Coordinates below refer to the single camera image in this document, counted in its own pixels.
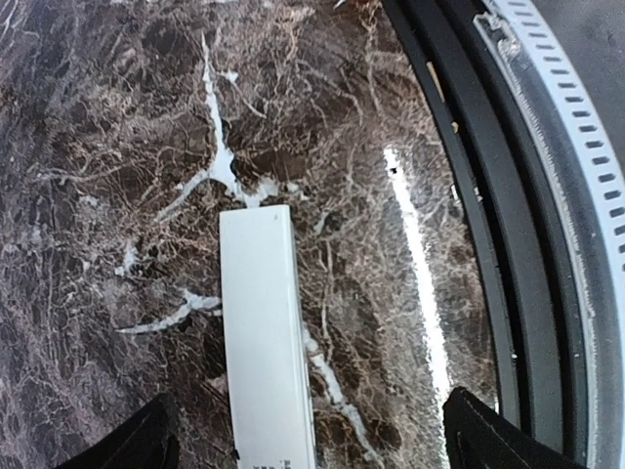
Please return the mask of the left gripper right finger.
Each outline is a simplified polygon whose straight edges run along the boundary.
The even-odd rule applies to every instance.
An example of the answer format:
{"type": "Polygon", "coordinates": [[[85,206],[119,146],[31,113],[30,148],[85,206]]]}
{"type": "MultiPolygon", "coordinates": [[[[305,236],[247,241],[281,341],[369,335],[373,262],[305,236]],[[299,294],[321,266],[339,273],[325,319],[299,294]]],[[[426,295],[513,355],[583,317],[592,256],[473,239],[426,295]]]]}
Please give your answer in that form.
{"type": "Polygon", "coordinates": [[[453,389],[442,409],[452,469],[580,467],[528,437],[464,387],[453,389]]]}

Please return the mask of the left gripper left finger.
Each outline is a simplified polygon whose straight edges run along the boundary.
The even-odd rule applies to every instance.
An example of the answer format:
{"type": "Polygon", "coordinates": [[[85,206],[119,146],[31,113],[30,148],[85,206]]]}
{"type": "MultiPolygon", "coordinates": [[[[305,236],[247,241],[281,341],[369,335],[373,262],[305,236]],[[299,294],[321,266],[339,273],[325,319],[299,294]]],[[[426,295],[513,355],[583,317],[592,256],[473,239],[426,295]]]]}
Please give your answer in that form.
{"type": "Polygon", "coordinates": [[[178,468],[178,430],[178,408],[169,394],[161,393],[59,468],[178,468]]]}

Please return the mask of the white remote control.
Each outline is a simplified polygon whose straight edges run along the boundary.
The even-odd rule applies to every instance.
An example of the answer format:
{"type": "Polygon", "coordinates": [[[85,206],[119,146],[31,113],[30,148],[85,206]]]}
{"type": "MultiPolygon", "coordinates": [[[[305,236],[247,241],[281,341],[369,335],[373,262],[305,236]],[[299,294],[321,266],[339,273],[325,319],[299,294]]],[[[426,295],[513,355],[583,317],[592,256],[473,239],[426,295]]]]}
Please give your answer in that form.
{"type": "Polygon", "coordinates": [[[220,215],[229,403],[240,468],[314,468],[298,270],[286,205],[220,215]]]}

